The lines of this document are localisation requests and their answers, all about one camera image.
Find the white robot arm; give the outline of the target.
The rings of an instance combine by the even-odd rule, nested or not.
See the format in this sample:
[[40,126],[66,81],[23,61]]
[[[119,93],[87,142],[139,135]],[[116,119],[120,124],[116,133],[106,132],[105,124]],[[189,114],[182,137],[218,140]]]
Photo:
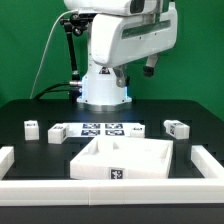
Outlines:
[[172,48],[178,15],[174,0],[63,0],[76,35],[88,33],[88,70],[77,103],[114,111],[131,103],[125,66],[144,58],[152,76],[158,54]]

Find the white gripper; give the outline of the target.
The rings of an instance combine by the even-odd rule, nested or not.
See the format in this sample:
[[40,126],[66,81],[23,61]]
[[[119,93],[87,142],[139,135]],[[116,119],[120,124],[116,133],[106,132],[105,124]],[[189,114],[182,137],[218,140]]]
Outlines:
[[157,53],[176,43],[178,16],[175,3],[94,2],[93,9],[97,13],[91,34],[94,62],[115,67],[116,84],[124,88],[126,76],[122,64],[149,56],[143,74],[152,77]]

